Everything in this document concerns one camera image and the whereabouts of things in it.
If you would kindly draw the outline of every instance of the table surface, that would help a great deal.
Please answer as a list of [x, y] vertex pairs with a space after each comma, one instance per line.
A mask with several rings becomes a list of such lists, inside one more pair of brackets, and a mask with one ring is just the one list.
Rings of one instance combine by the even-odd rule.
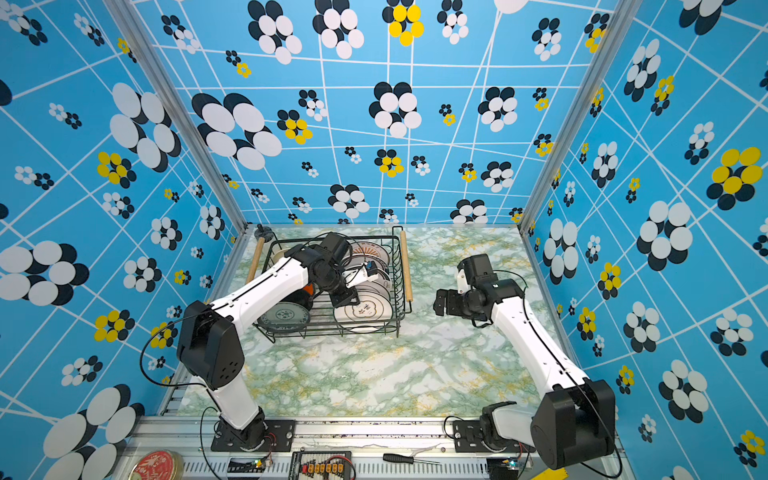
[[[274, 228], [280, 239], [315, 237], [328, 230]], [[333, 230], [350, 236], [391, 232], [388, 227]], [[246, 384], [268, 416], [478, 416], [482, 407], [506, 400], [538, 404], [528, 370], [498, 329], [475, 329], [468, 320], [438, 317], [432, 311], [435, 291], [455, 288], [458, 262], [487, 253], [494, 268], [525, 278], [532, 309], [558, 341], [517, 230], [407, 227], [406, 233], [414, 301], [399, 338], [373, 333], [285, 338], [272, 344], [255, 328], [247, 332], [242, 342]], [[229, 291], [245, 284], [255, 247], [252, 238]], [[201, 387], [192, 386], [177, 414], [199, 415], [212, 405]]]

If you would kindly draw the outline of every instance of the dish rack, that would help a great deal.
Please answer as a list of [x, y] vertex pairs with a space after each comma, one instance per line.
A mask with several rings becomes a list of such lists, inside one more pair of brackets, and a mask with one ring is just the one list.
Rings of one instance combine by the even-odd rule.
[[[254, 326], [272, 343], [278, 338], [285, 337], [303, 337], [308, 336], [328, 336], [328, 335], [361, 335], [367, 333], [395, 333], [400, 335], [400, 323], [407, 313], [412, 312], [413, 292], [411, 288], [411, 273], [408, 260], [408, 244], [406, 243], [406, 232], [403, 227], [396, 225], [392, 227], [391, 235], [361, 235], [345, 236], [349, 243], [354, 247], [355, 241], [373, 242], [381, 245], [389, 255], [389, 264], [386, 271], [389, 274], [392, 286], [389, 289], [389, 303], [392, 305], [392, 318], [381, 320], [350, 320], [337, 319], [335, 309], [331, 305], [328, 293], [315, 292], [313, 295], [313, 305], [310, 310], [310, 322], [306, 327], [298, 332], [270, 332], [264, 329], [258, 323]], [[286, 248], [306, 243], [313, 245], [323, 241], [323, 237], [315, 238], [292, 238], [280, 240], [275, 238], [266, 253], [266, 261], [262, 273], [266, 272], [274, 265], [274, 254]], [[252, 272], [249, 273], [248, 281], [251, 281], [255, 273], [255, 265], [258, 264], [263, 240], [257, 245], [256, 255], [253, 258]]]

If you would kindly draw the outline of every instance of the robotic arm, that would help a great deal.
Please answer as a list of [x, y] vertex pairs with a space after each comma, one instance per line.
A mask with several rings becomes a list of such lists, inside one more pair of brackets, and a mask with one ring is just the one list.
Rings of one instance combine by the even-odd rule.
[[264, 439], [264, 412], [240, 374], [245, 357], [240, 338], [285, 296], [314, 283], [329, 293], [334, 307], [359, 303], [355, 285], [378, 278], [371, 262], [345, 272], [342, 259], [349, 243], [329, 233], [319, 245], [297, 245], [284, 258], [243, 288], [209, 304], [194, 302], [184, 311], [177, 356], [203, 380], [220, 410], [222, 429], [243, 450], [258, 449]]
[[477, 328], [496, 325], [515, 347], [541, 397], [538, 409], [515, 402], [482, 410], [483, 442], [503, 450], [514, 442], [534, 445], [553, 470], [614, 451], [615, 396], [604, 380], [593, 382], [531, 313], [514, 280], [500, 280], [488, 255], [462, 260], [458, 290], [438, 290], [435, 313], [460, 316]]

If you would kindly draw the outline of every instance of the black mounting plate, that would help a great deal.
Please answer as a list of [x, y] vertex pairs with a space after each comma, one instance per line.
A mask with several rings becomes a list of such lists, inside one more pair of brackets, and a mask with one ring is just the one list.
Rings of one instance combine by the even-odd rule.
[[[453, 439], [453, 446], [457, 453], [502, 453], [489, 450], [482, 443], [482, 430], [479, 420], [455, 420], [453, 422], [453, 432], [458, 438]], [[536, 449], [533, 446], [523, 444], [528, 452], [533, 453]], [[504, 453], [519, 453], [520, 445], [517, 442], [510, 441], [509, 446], [503, 450]]]
[[[266, 429], [264, 435], [273, 433], [277, 437], [277, 445], [272, 448], [273, 452], [290, 452], [293, 445], [293, 430], [296, 428], [296, 420], [264, 420]], [[214, 441], [210, 444], [212, 452], [243, 452], [240, 448], [242, 442], [227, 429], [222, 429], [222, 422], [216, 425]], [[253, 452], [268, 452], [270, 450], [269, 440], [265, 440]]]

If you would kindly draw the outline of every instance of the screwdriver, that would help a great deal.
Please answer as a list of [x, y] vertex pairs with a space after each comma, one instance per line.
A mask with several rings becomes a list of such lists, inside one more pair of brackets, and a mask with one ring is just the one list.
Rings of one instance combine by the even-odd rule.
[[416, 460], [413, 457], [406, 457], [405, 455], [397, 455], [396, 453], [385, 453], [384, 462], [391, 463], [432, 463], [434, 465], [440, 465], [440, 462], [428, 462], [426, 460]]

